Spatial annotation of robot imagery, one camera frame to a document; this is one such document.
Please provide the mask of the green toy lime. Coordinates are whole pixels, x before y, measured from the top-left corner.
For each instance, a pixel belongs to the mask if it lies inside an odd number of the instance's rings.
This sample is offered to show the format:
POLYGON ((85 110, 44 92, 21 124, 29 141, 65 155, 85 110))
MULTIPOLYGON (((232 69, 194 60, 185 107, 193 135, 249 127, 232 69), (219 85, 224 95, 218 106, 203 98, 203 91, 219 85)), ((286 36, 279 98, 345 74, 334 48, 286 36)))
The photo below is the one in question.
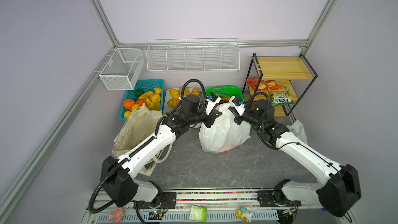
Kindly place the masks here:
POLYGON ((136 98, 139 98, 141 95, 143 95, 145 93, 145 91, 143 89, 136 89, 134 91, 134 95, 136 98))

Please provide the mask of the tissue pack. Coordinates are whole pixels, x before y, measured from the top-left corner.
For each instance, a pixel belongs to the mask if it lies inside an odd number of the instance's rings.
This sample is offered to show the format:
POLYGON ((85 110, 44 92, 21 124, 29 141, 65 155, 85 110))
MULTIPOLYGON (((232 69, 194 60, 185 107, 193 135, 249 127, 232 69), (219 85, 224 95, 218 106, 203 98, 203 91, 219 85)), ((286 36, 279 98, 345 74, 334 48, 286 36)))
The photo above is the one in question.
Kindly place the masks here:
POLYGON ((303 124, 299 121, 296 120, 292 125, 287 125, 287 128, 292 132, 299 140, 304 142, 305 144, 308 144, 307 141, 307 136, 304 130, 303 124))

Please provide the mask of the white plastic tray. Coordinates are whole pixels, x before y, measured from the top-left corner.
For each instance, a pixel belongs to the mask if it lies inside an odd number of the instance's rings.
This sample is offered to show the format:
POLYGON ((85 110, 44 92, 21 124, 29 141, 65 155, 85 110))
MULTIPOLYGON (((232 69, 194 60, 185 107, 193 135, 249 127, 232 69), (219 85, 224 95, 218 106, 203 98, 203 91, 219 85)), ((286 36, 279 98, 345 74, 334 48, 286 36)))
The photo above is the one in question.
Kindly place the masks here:
MULTIPOLYGON (((179 93, 179 95, 182 94, 182 87, 180 87, 179 89, 177 88, 170 88, 167 89, 165 92, 165 100, 164 100, 164 107, 163 107, 163 114, 167 114, 169 113, 175 106, 177 106, 177 104, 179 103, 178 99, 175 99, 171 93, 170 90, 172 91, 177 91, 179 93)), ((201 99, 203 98, 203 93, 202 90, 199 87, 187 87, 184 90, 184 96, 187 96, 188 94, 194 94, 196 96, 199 96, 201 99)))

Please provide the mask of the yellow white toy figure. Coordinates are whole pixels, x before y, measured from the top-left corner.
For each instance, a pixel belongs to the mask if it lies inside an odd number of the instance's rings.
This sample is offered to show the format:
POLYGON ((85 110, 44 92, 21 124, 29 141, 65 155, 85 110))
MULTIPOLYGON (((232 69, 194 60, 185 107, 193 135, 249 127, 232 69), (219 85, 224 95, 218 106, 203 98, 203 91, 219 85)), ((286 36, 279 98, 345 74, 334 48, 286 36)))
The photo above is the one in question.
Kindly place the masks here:
POLYGON ((237 210, 236 217, 244 222, 252 222, 253 213, 249 212, 246 208, 242 207, 237 210))

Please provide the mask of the green plastic basket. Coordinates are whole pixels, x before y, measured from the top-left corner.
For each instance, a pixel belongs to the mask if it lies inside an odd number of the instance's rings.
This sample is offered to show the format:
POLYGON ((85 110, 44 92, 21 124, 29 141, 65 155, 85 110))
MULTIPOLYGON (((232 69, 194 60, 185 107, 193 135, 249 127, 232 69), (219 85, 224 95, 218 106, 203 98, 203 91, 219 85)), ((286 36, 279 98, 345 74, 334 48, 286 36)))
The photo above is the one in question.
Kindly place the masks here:
POLYGON ((235 86, 220 86, 220 87, 212 87, 212 88, 206 89, 207 95, 211 94, 212 92, 217 94, 221 98, 238 96, 238 97, 244 99, 242 91, 238 87, 235 87, 235 86))

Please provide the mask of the pink toy figure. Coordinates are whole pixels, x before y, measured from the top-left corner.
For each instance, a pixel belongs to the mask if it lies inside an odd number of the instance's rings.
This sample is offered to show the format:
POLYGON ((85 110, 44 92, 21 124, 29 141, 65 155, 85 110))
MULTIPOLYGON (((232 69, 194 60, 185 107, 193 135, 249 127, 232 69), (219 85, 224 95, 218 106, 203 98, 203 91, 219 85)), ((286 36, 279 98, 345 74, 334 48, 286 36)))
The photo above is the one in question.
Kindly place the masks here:
POLYGON ((108 221, 113 223, 119 223, 122 221, 124 216, 124 210, 118 207, 115 211, 111 211, 108 215, 108 221))

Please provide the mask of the toy banana bunch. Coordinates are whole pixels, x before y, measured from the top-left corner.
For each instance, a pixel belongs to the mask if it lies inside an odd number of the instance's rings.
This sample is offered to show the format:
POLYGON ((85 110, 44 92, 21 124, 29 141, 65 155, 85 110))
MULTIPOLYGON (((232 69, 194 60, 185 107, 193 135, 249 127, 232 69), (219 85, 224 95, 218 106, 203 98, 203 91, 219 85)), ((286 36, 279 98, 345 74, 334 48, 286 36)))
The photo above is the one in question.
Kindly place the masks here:
POLYGON ((152 91, 148 91, 141 95, 139 99, 143 99, 147 102, 147 108, 151 111, 160 111, 161 110, 161 100, 162 97, 158 93, 154 93, 152 91))

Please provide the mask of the red snack bag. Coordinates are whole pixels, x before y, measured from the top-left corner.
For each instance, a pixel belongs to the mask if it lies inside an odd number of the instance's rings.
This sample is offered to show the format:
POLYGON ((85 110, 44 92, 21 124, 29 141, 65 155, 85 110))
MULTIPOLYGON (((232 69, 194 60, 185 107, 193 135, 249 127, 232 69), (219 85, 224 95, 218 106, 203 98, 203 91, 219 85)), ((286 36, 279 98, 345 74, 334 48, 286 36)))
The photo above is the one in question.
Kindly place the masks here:
POLYGON ((250 87, 252 87, 253 89, 257 89, 258 91, 278 90, 281 87, 274 80, 259 81, 259 78, 257 77, 246 79, 245 83, 250 87))

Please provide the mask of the beige canvas tote bag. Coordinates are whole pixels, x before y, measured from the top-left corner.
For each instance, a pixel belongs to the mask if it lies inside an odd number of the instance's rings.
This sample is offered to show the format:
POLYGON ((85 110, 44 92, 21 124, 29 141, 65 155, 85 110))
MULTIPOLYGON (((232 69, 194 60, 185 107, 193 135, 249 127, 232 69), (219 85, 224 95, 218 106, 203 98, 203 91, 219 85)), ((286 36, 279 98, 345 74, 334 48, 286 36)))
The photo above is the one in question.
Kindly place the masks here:
MULTIPOLYGON (((114 139, 112 154, 119 157, 131 149, 135 148, 148 136, 155 131, 159 119, 162 117, 160 111, 151 111, 145 106, 133 110, 124 123, 119 134, 114 139)), ((162 149, 155 155, 140 171, 141 174, 151 176, 157 164, 164 162, 169 156, 172 144, 168 146, 168 151, 162 149)))

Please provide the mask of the green small box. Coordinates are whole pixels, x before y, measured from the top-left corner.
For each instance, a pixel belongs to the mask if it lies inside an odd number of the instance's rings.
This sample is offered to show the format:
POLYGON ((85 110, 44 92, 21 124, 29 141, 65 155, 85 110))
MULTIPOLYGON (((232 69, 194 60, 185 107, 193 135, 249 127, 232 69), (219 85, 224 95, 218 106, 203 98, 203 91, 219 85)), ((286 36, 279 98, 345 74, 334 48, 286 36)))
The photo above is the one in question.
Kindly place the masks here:
POLYGON ((207 217, 207 209, 204 207, 192 205, 189 214, 189 220, 205 223, 207 217))

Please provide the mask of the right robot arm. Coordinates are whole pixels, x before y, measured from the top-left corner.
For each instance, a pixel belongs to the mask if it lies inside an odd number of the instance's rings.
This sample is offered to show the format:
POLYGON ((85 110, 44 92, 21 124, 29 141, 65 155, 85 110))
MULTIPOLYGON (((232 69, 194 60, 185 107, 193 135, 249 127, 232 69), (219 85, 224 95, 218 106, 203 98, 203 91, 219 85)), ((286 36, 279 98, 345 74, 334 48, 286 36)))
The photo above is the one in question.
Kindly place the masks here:
POLYGON ((275 120, 274 107, 268 100, 259 100, 255 107, 252 100, 245 102, 237 96, 229 102, 236 124, 249 123, 266 147, 288 154, 317 180, 316 183, 297 183, 284 179, 274 187, 270 200, 279 206, 297 201, 310 203, 343 217, 361 199, 357 169, 350 164, 343 166, 301 141, 275 120))

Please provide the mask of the toy striped bread roll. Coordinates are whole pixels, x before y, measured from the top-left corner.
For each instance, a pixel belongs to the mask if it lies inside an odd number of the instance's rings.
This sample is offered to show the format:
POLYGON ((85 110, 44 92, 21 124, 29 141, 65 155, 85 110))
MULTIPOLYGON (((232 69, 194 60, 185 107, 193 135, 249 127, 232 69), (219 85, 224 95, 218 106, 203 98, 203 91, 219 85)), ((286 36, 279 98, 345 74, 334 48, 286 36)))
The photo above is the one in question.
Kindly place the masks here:
POLYGON ((170 108, 175 108, 179 104, 179 102, 180 102, 180 99, 172 98, 172 99, 168 100, 167 104, 170 108))

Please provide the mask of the white plastic grocery bag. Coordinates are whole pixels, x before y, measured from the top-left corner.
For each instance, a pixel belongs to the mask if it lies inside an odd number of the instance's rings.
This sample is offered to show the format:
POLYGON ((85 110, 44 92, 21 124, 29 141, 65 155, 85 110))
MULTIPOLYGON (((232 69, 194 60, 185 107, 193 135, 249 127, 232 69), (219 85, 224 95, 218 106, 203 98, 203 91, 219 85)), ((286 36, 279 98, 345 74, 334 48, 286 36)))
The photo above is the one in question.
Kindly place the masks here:
POLYGON ((237 125, 234 122, 233 114, 228 109, 231 105, 232 103, 229 102, 217 107, 222 115, 215 120, 210 128, 201 124, 199 140, 203 151, 220 153, 225 146, 235 148, 250 138, 251 125, 246 122, 237 125))

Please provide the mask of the toy orange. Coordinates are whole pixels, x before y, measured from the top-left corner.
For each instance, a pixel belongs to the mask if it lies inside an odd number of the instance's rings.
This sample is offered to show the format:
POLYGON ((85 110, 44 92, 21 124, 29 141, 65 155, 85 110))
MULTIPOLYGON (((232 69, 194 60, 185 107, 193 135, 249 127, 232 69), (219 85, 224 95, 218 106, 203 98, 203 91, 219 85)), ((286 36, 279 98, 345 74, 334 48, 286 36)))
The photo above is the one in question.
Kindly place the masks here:
POLYGON ((131 99, 127 99, 123 102, 123 106, 127 111, 130 111, 134 105, 135 102, 131 99))
POLYGON ((143 99, 138 99, 135 103, 139 104, 140 106, 143 106, 143 105, 148 106, 147 102, 145 100, 143 100, 143 99))

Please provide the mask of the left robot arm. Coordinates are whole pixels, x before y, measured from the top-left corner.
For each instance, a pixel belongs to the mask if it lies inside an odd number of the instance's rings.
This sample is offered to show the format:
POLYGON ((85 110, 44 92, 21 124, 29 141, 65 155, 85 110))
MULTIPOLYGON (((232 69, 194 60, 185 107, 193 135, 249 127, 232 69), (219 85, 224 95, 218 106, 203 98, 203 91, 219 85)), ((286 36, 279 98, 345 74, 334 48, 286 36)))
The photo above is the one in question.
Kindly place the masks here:
POLYGON ((201 104, 198 96, 189 94, 158 121, 155 131, 139 145, 118 158, 106 158, 101 181, 89 201, 89 212, 96 214, 113 204, 123 207, 131 201, 146 202, 151 207, 160 206, 162 189, 153 181, 138 180, 138 173, 162 149, 185 134, 190 126, 204 123, 211 127, 221 115, 215 110, 220 101, 218 95, 211 93, 201 104))

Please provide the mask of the green Fox's candy bag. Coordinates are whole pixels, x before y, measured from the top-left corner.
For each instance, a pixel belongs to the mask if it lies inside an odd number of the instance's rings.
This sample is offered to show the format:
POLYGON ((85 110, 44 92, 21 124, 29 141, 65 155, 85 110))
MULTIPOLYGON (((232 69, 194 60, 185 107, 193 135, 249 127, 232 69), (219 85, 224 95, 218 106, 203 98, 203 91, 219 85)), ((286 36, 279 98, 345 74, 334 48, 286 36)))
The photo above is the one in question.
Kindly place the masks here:
POLYGON ((294 105, 293 97, 288 87, 281 86, 269 89, 271 104, 273 106, 294 105))

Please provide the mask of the yellow toy lemon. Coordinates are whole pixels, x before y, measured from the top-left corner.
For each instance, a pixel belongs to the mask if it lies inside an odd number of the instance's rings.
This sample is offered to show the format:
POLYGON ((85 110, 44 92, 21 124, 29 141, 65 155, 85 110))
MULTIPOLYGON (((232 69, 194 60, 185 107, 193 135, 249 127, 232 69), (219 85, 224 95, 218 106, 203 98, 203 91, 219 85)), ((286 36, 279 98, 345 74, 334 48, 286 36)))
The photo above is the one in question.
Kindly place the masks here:
POLYGON ((131 114, 131 111, 126 111, 124 113, 123 117, 127 119, 130 116, 130 114, 131 114))

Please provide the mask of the wooden black-frame shelf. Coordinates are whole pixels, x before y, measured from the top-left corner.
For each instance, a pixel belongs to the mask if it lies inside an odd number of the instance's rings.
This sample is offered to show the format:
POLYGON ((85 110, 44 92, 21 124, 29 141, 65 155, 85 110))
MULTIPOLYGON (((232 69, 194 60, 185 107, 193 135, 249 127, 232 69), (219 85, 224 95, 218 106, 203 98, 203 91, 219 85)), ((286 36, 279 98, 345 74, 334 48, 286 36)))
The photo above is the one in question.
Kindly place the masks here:
POLYGON ((286 86, 293 98, 293 105, 277 106, 275 116, 295 118, 293 110, 305 93, 318 78, 318 74, 304 55, 299 57, 259 57, 253 54, 250 60, 246 79, 258 78, 259 81, 274 80, 280 86, 286 86), (292 82, 307 81, 308 85, 298 95, 292 82))

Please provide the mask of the red toy tomato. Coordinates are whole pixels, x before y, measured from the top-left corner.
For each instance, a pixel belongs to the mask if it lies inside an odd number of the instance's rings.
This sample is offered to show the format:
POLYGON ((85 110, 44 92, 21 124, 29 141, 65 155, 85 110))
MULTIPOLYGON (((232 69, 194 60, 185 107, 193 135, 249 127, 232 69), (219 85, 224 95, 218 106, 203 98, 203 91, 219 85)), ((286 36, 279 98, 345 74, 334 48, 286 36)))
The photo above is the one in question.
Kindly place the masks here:
POLYGON ((221 150, 221 152, 229 151, 229 150, 231 150, 231 149, 233 149, 233 148, 234 148, 233 146, 225 146, 225 147, 221 150))

